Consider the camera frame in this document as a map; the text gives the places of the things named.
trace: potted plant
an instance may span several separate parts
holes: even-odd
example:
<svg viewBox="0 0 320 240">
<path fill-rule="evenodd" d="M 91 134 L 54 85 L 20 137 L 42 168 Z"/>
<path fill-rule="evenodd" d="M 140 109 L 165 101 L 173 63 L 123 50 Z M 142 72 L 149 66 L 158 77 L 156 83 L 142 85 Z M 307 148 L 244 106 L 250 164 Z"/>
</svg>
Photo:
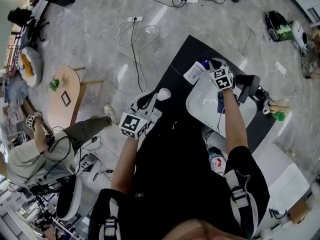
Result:
<svg viewBox="0 0 320 240">
<path fill-rule="evenodd" d="M 56 92 L 60 84 L 60 80 L 58 78 L 52 77 L 52 81 L 49 83 L 49 87 L 52 91 Z"/>
</svg>

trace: black table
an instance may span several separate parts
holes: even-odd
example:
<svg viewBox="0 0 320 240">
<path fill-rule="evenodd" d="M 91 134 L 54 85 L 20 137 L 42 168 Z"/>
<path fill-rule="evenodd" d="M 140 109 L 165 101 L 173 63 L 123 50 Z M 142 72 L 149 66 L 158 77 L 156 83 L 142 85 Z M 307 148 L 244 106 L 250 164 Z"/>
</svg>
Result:
<svg viewBox="0 0 320 240">
<path fill-rule="evenodd" d="M 196 61 L 204 61 L 206 57 L 223 59 L 227 62 L 230 70 L 235 76 L 245 75 L 242 70 L 227 58 L 189 35 L 155 89 L 156 91 L 159 91 L 161 88 L 168 88 L 171 92 L 170 99 L 156 102 L 155 107 L 158 110 L 162 113 L 166 113 L 167 116 L 170 115 L 176 121 L 202 124 L 187 111 L 186 100 L 193 89 L 193 85 L 189 84 L 183 75 Z M 248 145 L 251 153 L 256 150 L 276 121 L 271 114 L 263 114 L 263 101 L 253 100 L 257 105 L 257 113 L 246 128 Z"/>
</svg>

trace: yellow cushion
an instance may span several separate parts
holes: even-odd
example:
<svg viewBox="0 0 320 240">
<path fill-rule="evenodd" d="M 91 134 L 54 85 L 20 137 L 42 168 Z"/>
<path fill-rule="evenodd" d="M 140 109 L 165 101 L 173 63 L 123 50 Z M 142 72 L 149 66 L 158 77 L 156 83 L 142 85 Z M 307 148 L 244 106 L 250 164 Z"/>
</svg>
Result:
<svg viewBox="0 0 320 240">
<path fill-rule="evenodd" d="M 35 74 L 32 70 L 32 66 L 31 66 L 30 62 L 28 61 L 26 55 L 20 53 L 20 58 L 22 60 L 23 65 L 25 66 L 25 76 L 28 78 L 33 77 Z"/>
</svg>

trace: black pants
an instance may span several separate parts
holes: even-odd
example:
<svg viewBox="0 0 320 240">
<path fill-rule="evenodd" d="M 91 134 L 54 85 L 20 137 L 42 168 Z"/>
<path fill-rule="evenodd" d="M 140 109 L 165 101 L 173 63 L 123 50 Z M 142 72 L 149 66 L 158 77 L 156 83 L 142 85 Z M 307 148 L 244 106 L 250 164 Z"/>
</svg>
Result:
<svg viewBox="0 0 320 240">
<path fill-rule="evenodd" d="M 96 134 L 111 124 L 111 119 L 107 116 L 90 118 L 80 121 L 63 131 L 70 137 L 74 153 L 76 154 L 80 147 L 91 140 Z"/>
</svg>

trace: black sleeve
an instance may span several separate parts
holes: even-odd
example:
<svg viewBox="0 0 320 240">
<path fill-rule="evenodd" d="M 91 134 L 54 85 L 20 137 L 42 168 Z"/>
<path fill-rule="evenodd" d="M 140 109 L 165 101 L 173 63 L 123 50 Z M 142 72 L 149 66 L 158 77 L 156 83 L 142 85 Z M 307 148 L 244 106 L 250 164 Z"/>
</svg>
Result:
<svg viewBox="0 0 320 240">
<path fill-rule="evenodd" d="M 250 175 L 250 180 L 247 182 L 246 187 L 256 201 L 258 222 L 260 223 L 266 213 L 270 195 L 265 177 L 247 147 L 238 146 L 230 152 L 225 173 L 231 170 L 235 170 L 243 176 Z M 238 180 L 240 186 L 244 187 L 246 183 L 245 178 L 241 177 Z"/>
<path fill-rule="evenodd" d="M 100 191 L 99 197 L 95 202 L 93 207 L 92 213 L 90 215 L 90 222 L 89 222 L 89 229 L 88 229 L 88 240 L 98 240 L 99 239 L 99 232 L 101 225 L 105 224 L 105 221 L 110 218 L 110 199 L 113 198 L 118 206 L 118 219 L 119 225 L 121 224 L 120 217 L 121 217 L 121 209 L 127 203 L 126 196 L 116 190 L 113 189 L 102 189 Z"/>
</svg>

